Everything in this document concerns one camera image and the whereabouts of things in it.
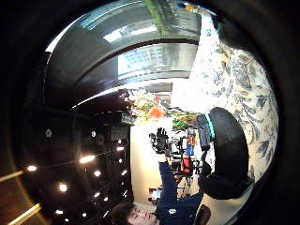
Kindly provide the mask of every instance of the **dark ceiling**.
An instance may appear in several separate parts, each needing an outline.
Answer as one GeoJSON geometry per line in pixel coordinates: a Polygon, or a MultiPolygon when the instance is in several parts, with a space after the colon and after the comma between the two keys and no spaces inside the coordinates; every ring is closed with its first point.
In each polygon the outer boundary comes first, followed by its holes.
{"type": "Polygon", "coordinates": [[[116,204],[134,201],[134,118],[120,96],[126,85],[148,82],[143,88],[156,92],[168,107],[170,79],[189,76],[200,15],[176,7],[173,0],[146,3],[118,1],[86,13],[37,62],[24,97],[22,151],[15,158],[18,168],[37,166],[22,176],[22,183],[51,224],[110,224],[116,204]],[[84,156],[95,159],[81,164],[84,156]],[[67,185],[66,192],[60,184],[67,185]]]}

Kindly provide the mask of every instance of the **hair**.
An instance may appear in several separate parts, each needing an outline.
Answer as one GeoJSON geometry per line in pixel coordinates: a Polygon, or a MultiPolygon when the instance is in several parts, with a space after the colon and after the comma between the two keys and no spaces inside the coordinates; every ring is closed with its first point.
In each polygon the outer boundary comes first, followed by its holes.
{"type": "Polygon", "coordinates": [[[128,222],[128,217],[132,209],[136,207],[130,202],[121,202],[112,209],[112,224],[113,225],[131,225],[128,222]]]}

